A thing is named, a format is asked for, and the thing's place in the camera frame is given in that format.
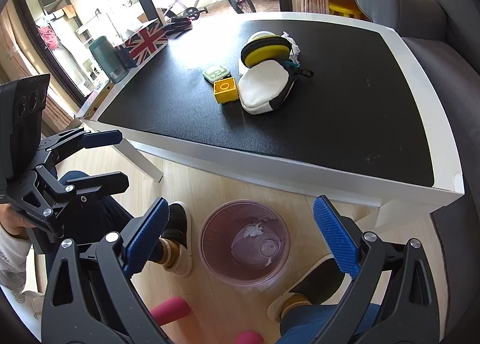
white pouch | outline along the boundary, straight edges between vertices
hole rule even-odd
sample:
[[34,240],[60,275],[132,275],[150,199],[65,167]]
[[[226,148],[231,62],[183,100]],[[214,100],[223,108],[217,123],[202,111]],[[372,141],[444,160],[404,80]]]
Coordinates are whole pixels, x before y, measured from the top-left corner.
[[277,109],[287,98],[296,76],[312,77],[313,72],[266,60],[250,68],[238,81],[242,107],[249,114],[262,114]]

metal screw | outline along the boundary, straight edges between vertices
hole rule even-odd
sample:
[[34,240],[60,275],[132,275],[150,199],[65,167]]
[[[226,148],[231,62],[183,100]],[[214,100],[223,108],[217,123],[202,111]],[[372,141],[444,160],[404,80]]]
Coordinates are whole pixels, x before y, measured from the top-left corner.
[[417,240],[416,238],[412,238],[410,240],[410,245],[412,245],[412,247],[414,247],[414,248],[420,248],[422,243],[419,240]]
[[68,247],[71,246],[72,243],[73,243],[73,241],[71,240],[71,238],[66,238],[61,242],[61,245],[62,245],[61,247],[63,249],[67,249]]
[[109,243],[114,243],[119,239],[119,234],[117,232],[110,232],[105,236],[105,240]]
[[370,241],[371,243],[373,243],[374,241],[377,241],[377,235],[373,232],[367,232],[363,235],[363,238],[367,241]]

person's leg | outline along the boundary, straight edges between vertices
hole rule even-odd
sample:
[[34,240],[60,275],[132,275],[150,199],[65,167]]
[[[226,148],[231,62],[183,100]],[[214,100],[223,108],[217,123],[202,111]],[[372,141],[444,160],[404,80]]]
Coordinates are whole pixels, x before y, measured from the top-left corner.
[[[337,308],[337,305],[320,304],[339,289],[344,277],[333,256],[328,255],[277,298],[268,307],[268,316],[280,322],[282,337],[276,344],[308,344]],[[369,306],[357,333],[372,326],[379,307]]]
[[[282,318],[276,344],[308,344],[325,326],[337,305],[303,305],[293,307]],[[380,305],[370,304],[355,334],[372,327]]]
[[[88,176],[84,172],[70,171],[61,179],[65,185],[68,180]],[[165,269],[177,276],[186,276],[191,271],[191,224],[190,214],[184,203],[175,202],[169,206],[170,217],[158,246],[152,252],[150,260],[164,265]],[[79,212],[73,212],[65,221],[64,238],[72,238],[77,244],[100,241],[108,232],[121,232],[133,218],[114,198],[104,196],[96,202],[86,202]],[[60,240],[54,251],[46,256],[47,274],[50,273]]]

union jack box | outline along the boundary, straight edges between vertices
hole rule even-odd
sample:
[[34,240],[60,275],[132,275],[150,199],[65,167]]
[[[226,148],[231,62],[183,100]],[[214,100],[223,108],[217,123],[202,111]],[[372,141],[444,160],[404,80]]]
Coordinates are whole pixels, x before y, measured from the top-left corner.
[[162,24],[156,19],[145,23],[124,43],[116,46],[115,50],[127,68],[136,68],[168,43]]

black sneaker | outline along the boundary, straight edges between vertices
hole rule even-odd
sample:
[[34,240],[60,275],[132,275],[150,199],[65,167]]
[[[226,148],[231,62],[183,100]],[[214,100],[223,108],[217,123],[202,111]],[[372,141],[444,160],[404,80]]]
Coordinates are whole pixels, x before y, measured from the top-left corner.
[[165,270],[178,277],[187,276],[191,272],[191,215],[183,202],[169,205],[170,217],[162,233],[162,238],[174,241],[179,245],[180,255],[171,268]]
[[312,305],[320,305],[340,288],[345,274],[338,268],[333,255],[320,259],[303,277],[268,307],[268,317],[280,321],[284,303],[295,294],[302,294]]

